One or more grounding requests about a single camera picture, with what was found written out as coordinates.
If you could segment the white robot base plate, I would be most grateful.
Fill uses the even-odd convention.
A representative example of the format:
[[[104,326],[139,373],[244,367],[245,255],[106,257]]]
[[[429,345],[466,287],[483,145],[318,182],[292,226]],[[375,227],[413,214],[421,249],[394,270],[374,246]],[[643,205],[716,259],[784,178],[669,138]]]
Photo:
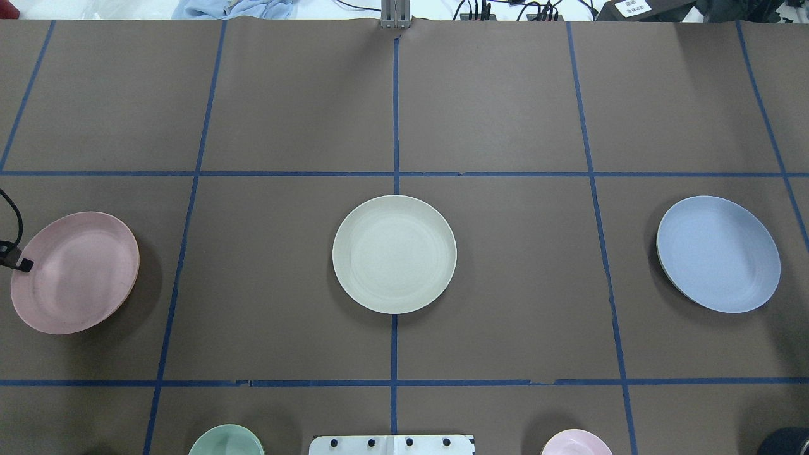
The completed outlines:
[[[329,435],[316,437],[309,454],[475,454],[471,435]]]

